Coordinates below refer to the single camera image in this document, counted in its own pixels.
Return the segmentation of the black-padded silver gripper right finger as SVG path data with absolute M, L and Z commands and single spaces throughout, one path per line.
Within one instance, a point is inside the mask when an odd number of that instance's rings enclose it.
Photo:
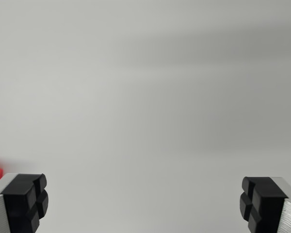
M 291 233 L 291 186 L 281 177 L 244 177 L 240 212 L 252 233 Z

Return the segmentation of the black-padded silver gripper left finger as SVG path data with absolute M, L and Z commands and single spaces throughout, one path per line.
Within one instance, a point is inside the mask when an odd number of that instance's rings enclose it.
M 44 174 L 0 172 L 0 233 L 34 233 L 47 212 Z

